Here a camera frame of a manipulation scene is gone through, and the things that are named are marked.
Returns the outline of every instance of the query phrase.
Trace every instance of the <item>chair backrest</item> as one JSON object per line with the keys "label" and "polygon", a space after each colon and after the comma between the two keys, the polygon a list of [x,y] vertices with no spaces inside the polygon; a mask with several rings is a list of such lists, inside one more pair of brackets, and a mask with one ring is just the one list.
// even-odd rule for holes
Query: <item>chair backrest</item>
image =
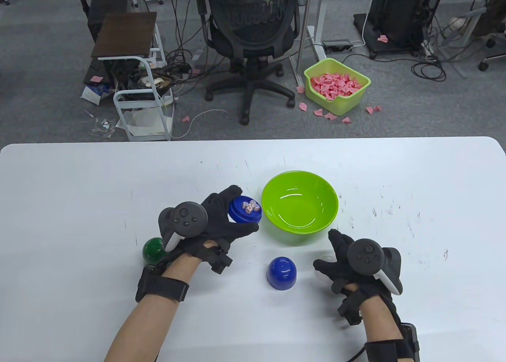
{"label": "chair backrest", "polygon": [[229,40],[235,59],[243,59],[245,50],[282,56],[284,35],[293,31],[291,22],[298,14],[297,0],[209,0],[209,5],[213,21]]}

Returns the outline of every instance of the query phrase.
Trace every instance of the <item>scratch mark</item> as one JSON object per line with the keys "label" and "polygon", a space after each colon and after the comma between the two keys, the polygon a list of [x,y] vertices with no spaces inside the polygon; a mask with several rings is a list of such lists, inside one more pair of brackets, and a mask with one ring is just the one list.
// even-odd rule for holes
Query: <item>scratch mark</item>
{"label": "scratch mark", "polygon": [[410,228],[410,232],[412,232],[412,236],[414,238],[414,233],[413,233],[413,229],[411,228],[411,224],[409,221],[407,221],[407,223],[408,223],[408,228]]}

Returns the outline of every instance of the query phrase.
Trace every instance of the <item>brown tabletop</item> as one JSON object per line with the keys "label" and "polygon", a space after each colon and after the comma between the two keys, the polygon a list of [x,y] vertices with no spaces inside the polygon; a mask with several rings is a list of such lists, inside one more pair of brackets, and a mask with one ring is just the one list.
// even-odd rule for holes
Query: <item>brown tabletop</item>
{"label": "brown tabletop", "polygon": [[92,57],[148,57],[157,13],[109,13],[96,39]]}

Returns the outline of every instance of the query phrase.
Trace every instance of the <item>chair base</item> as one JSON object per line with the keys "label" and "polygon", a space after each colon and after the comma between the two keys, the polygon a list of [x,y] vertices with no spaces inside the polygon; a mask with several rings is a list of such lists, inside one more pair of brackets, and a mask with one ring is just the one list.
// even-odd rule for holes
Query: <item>chair base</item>
{"label": "chair base", "polygon": [[234,64],[234,70],[241,72],[241,76],[235,76],[209,84],[206,87],[205,99],[206,101],[213,101],[214,94],[217,91],[238,88],[244,89],[244,100],[241,118],[239,120],[241,125],[247,125],[249,123],[251,100],[253,99],[253,93],[256,89],[265,89],[284,95],[288,98],[286,106],[291,108],[295,107],[295,93],[293,91],[276,82],[266,80],[266,77],[272,73],[276,73],[278,77],[283,76],[283,65],[281,63],[274,63],[263,69],[259,69],[259,61],[257,58],[248,59],[244,69]]}

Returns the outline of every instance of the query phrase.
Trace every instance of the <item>office chair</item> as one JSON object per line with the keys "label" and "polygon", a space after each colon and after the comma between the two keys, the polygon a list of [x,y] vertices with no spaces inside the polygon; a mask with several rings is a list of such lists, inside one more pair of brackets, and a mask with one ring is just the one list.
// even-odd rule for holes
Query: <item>office chair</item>
{"label": "office chair", "polygon": [[[202,21],[204,40],[208,47],[230,59],[231,72],[240,76],[227,78],[206,87],[206,101],[212,101],[214,93],[224,89],[243,88],[244,102],[240,123],[249,123],[249,110],[255,89],[265,89],[288,98],[287,107],[295,107],[295,93],[267,76],[276,73],[283,76],[280,62],[264,65],[259,58],[281,57],[288,51],[299,33],[297,0],[208,0],[209,22],[206,0],[197,0],[198,13]],[[208,37],[208,25],[211,39]]]}

